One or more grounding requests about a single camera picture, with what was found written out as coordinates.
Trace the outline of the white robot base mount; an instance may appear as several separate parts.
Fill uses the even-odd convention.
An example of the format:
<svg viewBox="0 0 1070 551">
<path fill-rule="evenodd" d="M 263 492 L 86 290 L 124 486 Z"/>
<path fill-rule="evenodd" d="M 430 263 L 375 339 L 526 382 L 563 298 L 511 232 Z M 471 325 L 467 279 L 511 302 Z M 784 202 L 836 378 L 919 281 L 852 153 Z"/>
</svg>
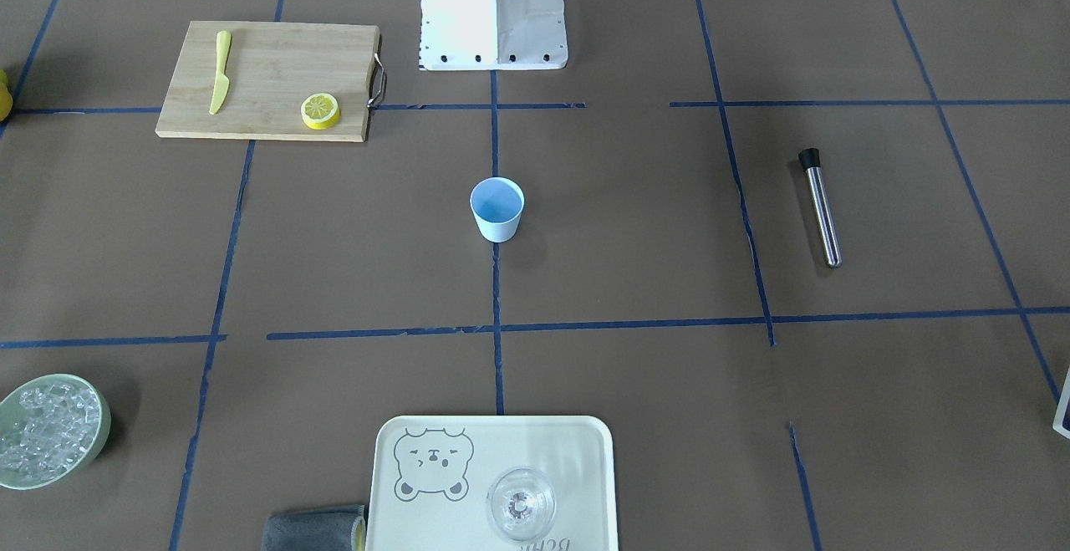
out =
<svg viewBox="0 0 1070 551">
<path fill-rule="evenodd" d="M 421 0 L 421 70 L 557 70 L 568 60 L 564 0 Z"/>
</svg>

